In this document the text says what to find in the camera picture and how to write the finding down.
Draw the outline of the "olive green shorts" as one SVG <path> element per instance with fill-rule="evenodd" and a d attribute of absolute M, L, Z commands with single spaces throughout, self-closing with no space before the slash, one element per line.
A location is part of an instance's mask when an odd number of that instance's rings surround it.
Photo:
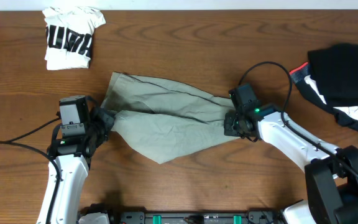
<path fill-rule="evenodd" d="M 114 113 L 112 130 L 158 164 L 233 140 L 231 100 L 185 83 L 114 72 L 101 106 Z"/>

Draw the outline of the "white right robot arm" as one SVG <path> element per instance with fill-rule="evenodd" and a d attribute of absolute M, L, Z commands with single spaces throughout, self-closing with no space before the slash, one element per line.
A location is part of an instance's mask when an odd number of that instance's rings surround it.
<path fill-rule="evenodd" d="M 358 223 L 358 148 L 317 138 L 274 105 L 226 113 L 224 133 L 269 143 L 304 172 L 307 199 L 284 208 L 283 223 Z"/>

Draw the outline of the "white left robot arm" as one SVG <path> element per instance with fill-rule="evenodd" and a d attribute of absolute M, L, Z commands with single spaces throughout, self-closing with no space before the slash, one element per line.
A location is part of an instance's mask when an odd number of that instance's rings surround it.
<path fill-rule="evenodd" d="M 105 210 L 79 214 L 83 185 L 96 149 L 108 140 L 114 114 L 94 107 L 83 121 L 63 119 L 48 148 L 48 183 L 37 223 L 109 223 Z"/>

